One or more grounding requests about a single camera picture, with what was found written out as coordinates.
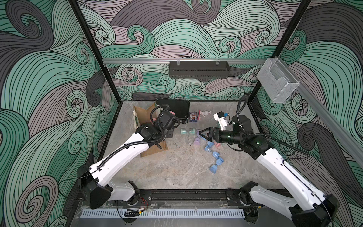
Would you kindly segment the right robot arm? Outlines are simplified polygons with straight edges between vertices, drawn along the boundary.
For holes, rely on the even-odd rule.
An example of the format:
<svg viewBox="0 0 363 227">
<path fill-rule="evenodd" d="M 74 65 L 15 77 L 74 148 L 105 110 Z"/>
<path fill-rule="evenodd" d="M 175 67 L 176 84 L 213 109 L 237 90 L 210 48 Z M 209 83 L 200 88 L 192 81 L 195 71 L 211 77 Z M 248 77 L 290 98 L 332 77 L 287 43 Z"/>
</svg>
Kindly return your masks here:
<svg viewBox="0 0 363 227">
<path fill-rule="evenodd" d="M 275 138 L 263 133 L 253 133 L 247 124 L 249 119 L 242 119 L 241 111 L 246 106 L 248 96 L 240 98 L 236 115 L 232 118 L 233 130 L 225 127 L 209 127 L 199 131 L 207 141 L 238 145 L 238 152 L 249 154 L 258 161 L 284 186 L 290 196 L 267 190 L 255 182 L 249 182 L 240 189 L 240 201 L 244 206 L 263 205 L 290 219 L 296 227 L 327 227 L 333 225 L 333 219 L 339 207 L 338 199 L 320 191 L 304 176 L 295 170 L 288 160 L 283 158 L 270 143 Z"/>
</svg>

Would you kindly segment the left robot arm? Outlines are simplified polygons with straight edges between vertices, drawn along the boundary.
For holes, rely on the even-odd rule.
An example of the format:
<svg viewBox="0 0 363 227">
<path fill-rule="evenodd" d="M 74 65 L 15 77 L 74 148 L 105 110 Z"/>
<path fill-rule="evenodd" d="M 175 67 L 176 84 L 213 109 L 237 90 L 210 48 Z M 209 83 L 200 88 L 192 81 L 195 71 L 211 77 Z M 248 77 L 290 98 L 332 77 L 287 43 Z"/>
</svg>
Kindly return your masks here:
<svg viewBox="0 0 363 227">
<path fill-rule="evenodd" d="M 111 180 L 139 154 L 159 146 L 167 133 L 180 125 L 179 118 L 171 113 L 168 104 L 159 105 L 152 112 L 158 109 L 161 112 L 156 120 L 142 123 L 118 149 L 95 164 L 78 168 L 78 185 L 90 209 L 98 209 L 108 201 L 124 201 L 128 205 L 138 202 L 140 190 L 132 181 L 115 184 Z"/>
</svg>

